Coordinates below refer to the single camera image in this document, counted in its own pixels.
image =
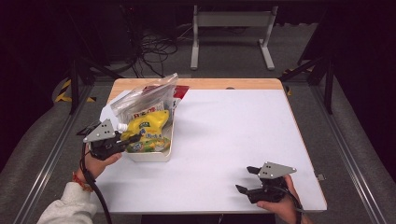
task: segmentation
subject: yellow object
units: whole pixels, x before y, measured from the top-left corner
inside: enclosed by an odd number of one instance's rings
[[[130,144],[126,149],[128,152],[152,152],[168,149],[169,140],[163,137],[163,125],[168,119],[168,110],[151,112],[133,119],[129,122],[127,131],[122,133],[120,140],[127,140],[140,133],[142,135],[140,141]]]

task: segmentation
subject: white sleeve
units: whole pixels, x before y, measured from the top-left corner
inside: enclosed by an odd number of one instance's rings
[[[44,223],[92,223],[96,205],[90,203],[90,193],[78,183],[69,182],[61,200],[51,203],[41,214],[37,224]]]

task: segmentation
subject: white tabletop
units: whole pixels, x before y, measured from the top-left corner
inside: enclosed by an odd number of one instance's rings
[[[168,162],[127,155],[98,177],[112,213],[259,213],[235,184],[256,189],[246,167],[274,162],[292,174],[304,210],[327,204],[282,90],[189,90],[177,106]],[[102,209],[95,194],[92,201]]]

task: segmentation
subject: human hand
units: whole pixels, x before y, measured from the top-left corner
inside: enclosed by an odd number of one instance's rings
[[[89,170],[90,173],[92,174],[92,177],[94,179],[96,179],[106,169],[106,167],[108,165],[111,165],[114,162],[118,161],[121,158],[121,156],[122,156],[121,153],[116,153],[114,155],[111,155],[105,161],[100,161],[100,160],[97,160],[96,158],[92,157],[91,153],[88,153],[85,156],[85,166],[87,167],[87,170]],[[78,168],[78,170],[76,171],[76,176],[82,182],[87,183],[87,181],[85,180],[84,174],[81,171],[81,168]]]
[[[288,189],[294,197],[300,201],[297,191],[294,188],[293,181],[290,175],[283,176],[285,178]],[[285,195],[278,203],[270,203],[266,201],[259,201],[256,205],[260,208],[266,209],[272,213],[277,214],[280,218],[289,224],[295,224],[297,221],[296,208],[293,199],[289,195]]]

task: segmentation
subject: clear plastic bag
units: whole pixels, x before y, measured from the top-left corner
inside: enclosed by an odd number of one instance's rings
[[[139,86],[124,97],[110,105],[119,123],[127,124],[132,119],[158,110],[169,110],[173,115],[174,91],[178,76],[157,79],[144,86]]]

